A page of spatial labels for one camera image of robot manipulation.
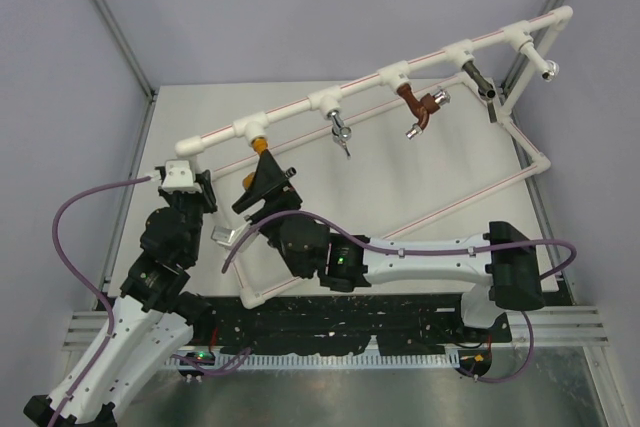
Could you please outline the yellow water faucet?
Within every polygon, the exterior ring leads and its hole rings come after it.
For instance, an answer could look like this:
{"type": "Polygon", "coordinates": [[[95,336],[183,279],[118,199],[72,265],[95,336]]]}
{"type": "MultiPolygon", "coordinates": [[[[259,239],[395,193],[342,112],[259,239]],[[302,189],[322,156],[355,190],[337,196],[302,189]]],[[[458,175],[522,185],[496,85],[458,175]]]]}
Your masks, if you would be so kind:
{"type": "MultiPolygon", "coordinates": [[[[264,151],[267,151],[269,148],[268,141],[265,137],[257,137],[251,142],[251,147],[253,151],[261,156],[264,151]]],[[[245,191],[248,191],[253,183],[256,172],[253,171],[249,173],[242,181],[242,185],[245,191]]]]}

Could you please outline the white PVC pipe frame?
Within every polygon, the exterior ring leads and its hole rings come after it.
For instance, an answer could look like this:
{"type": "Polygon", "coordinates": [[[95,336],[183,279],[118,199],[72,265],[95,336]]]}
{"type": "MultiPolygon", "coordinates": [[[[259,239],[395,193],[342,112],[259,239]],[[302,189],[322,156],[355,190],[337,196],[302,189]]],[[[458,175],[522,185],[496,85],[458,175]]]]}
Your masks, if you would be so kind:
{"type": "Polygon", "coordinates": [[[405,135],[408,107],[375,74],[343,85],[165,86],[155,127],[181,150],[197,150],[199,164],[211,171],[219,210],[207,229],[243,221],[232,204],[257,166],[244,135],[254,128],[266,134],[282,167],[296,169],[292,183],[303,209],[350,233],[441,244],[504,220],[541,237],[526,182],[551,163],[516,126],[512,103],[496,101],[491,123],[464,73],[417,79],[412,87],[418,95],[445,89],[452,97],[412,140],[405,135]],[[333,141],[332,110],[352,130],[350,159],[333,141]]]}

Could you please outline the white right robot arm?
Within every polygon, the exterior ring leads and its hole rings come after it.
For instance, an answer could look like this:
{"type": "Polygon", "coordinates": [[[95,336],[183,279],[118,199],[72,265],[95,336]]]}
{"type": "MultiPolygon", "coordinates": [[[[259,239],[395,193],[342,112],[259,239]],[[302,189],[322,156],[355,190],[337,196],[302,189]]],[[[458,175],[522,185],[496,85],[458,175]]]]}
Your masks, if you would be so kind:
{"type": "Polygon", "coordinates": [[[471,288],[452,317],[454,333],[465,341],[478,339],[506,311],[544,307],[536,247],[510,223],[492,221],[484,233],[441,244],[351,235],[302,211],[290,182],[295,172],[282,170],[269,151],[260,153],[232,209],[241,214],[255,204],[261,207],[248,216],[248,229],[233,244],[233,254],[259,233],[293,276],[317,278],[321,286],[342,293],[396,281],[468,283],[471,288]]]}

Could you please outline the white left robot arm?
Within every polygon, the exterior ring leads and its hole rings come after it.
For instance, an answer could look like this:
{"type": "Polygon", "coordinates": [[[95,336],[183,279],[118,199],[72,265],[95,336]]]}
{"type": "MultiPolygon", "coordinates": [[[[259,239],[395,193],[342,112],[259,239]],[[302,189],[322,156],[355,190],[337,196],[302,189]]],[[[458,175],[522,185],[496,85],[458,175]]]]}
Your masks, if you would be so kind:
{"type": "Polygon", "coordinates": [[[117,425],[172,354],[212,337],[212,306],[184,289],[198,260],[203,218],[217,210],[211,174],[170,161],[157,177],[167,204],[147,218],[142,252],[119,297],[97,295],[107,321],[81,359],[49,394],[27,402],[24,414],[37,426],[117,425]]]}

